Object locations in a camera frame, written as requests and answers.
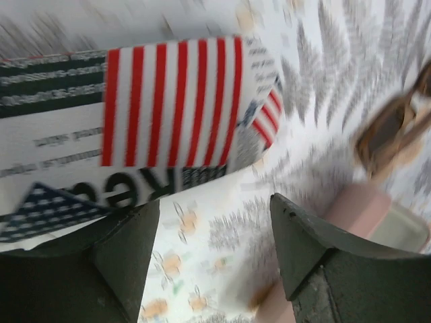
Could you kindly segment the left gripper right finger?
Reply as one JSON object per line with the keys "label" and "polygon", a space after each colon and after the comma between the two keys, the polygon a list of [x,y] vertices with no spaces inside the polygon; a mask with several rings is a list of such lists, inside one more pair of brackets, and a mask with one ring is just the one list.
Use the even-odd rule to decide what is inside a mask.
{"label": "left gripper right finger", "polygon": [[270,213],[297,322],[430,321],[430,256],[355,236],[278,193]]}

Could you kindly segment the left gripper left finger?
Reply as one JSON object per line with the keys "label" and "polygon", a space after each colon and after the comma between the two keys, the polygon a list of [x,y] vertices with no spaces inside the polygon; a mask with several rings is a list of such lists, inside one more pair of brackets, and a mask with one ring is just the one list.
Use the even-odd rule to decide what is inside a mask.
{"label": "left gripper left finger", "polygon": [[136,322],[159,217],[153,201],[2,253],[1,321]]}

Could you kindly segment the pink glasses case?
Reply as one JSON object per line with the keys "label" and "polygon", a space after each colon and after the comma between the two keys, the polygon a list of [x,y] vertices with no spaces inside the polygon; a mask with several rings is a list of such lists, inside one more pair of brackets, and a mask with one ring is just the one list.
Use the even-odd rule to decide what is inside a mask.
{"label": "pink glasses case", "polygon": [[[423,219],[371,184],[347,186],[320,218],[370,242],[407,252],[424,254],[430,240],[430,226]],[[259,306],[256,320],[297,322],[281,278]]]}

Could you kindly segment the flag pattern glasses case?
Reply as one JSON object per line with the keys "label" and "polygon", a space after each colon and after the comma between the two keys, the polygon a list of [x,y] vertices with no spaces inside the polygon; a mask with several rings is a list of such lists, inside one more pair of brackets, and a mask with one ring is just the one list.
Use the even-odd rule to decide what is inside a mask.
{"label": "flag pattern glasses case", "polygon": [[241,36],[1,62],[1,250],[251,166],[284,115]]}

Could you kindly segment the brown sunglasses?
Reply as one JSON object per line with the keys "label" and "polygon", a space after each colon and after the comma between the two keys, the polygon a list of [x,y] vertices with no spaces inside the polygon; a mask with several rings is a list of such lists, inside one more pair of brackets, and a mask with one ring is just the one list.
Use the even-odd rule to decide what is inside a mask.
{"label": "brown sunglasses", "polygon": [[354,151],[367,178],[380,180],[400,164],[413,160],[422,150],[430,130],[430,62],[412,87],[393,98],[358,137]]}

